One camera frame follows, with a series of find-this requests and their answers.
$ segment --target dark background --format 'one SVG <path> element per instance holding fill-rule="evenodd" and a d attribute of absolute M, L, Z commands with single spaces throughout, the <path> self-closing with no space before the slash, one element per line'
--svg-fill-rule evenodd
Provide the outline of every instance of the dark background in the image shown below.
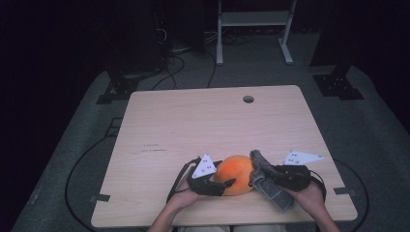
<path fill-rule="evenodd" d="M 216 29 L 217 1 L 0 4 L 3 231 L 13 226 L 94 78 L 108 67 L 134 66 L 142 72 L 157 68 L 167 47 L 158 46 L 153 27 L 168 29 L 170 40 L 200 46 L 198 32 Z M 288 6 L 285 0 L 224 1 L 226 9 L 241 11 Z M 311 64 L 347 60 L 357 66 L 409 130 L 409 12 L 405 0 L 299 0 L 292 31 L 323 29 Z"/>

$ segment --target floor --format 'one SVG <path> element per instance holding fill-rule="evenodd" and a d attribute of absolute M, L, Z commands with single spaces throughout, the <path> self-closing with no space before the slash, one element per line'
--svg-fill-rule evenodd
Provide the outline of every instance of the floor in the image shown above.
<path fill-rule="evenodd" d="M 140 82 L 137 91 L 240 86 L 297 85 L 331 152 L 358 210 L 342 231 L 408 231 L 410 228 L 410 135 L 375 91 L 370 78 L 352 67 L 347 75 L 363 100 L 323 97 L 312 76 L 334 67 L 310 67 L 319 34 L 294 34 L 288 46 L 295 64 L 287 66 L 279 35 L 244 36 L 226 45 L 223 66 L 215 66 L 216 46 L 169 58 L 164 71 Z M 109 83 L 96 76 L 68 125 L 44 174 L 13 231 L 138 231 L 144 228 L 92 227 L 95 196 L 100 192 L 115 136 L 127 101 L 96 104 Z M 287 231 L 314 231 L 313 223 L 289 224 Z"/>

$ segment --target white shelf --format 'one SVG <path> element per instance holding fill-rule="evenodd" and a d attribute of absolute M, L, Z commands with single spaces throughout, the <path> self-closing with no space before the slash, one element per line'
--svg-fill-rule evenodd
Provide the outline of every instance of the white shelf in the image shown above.
<path fill-rule="evenodd" d="M 222 13 L 221 26 L 286 25 L 289 12 Z"/>

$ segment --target table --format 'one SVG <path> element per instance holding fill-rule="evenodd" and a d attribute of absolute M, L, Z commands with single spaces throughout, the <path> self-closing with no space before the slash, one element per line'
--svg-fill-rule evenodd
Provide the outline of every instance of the table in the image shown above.
<path fill-rule="evenodd" d="M 287 39 L 295 14 L 297 0 L 292 0 L 289 11 L 277 12 L 223 12 L 221 0 L 218 9 L 217 65 L 223 65 L 222 27 L 224 26 L 269 26 L 284 25 L 283 37 L 278 39 L 280 49 L 287 65 L 293 65 L 293 59 L 287 48 Z"/>
<path fill-rule="evenodd" d="M 271 164 L 289 150 L 324 156 L 307 165 L 322 176 L 326 206 L 335 220 L 357 211 L 297 86 L 135 92 L 127 107 L 92 224 L 148 226 L 165 204 L 182 166 L 209 154 L 213 160 L 258 149 Z M 182 211 L 174 225 L 288 223 L 312 221 L 298 205 L 281 213 L 257 190 L 211 197 Z"/>

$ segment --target person's arm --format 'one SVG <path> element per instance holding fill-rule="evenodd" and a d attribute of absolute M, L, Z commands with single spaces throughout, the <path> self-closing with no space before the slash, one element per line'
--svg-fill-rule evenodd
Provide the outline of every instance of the person's arm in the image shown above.
<path fill-rule="evenodd" d="M 189 189 L 187 175 L 181 180 L 177 187 L 177 192 L 169 199 L 160 214 L 148 229 L 149 232 L 167 232 L 172 224 L 172 220 L 183 209 L 195 203 L 197 200 L 207 196 L 199 195 Z"/>
<path fill-rule="evenodd" d="M 310 182 L 310 185 L 301 191 L 286 189 L 310 216 L 315 220 L 321 232 L 339 232 L 337 225 L 333 221 L 326 209 L 320 187 Z"/>

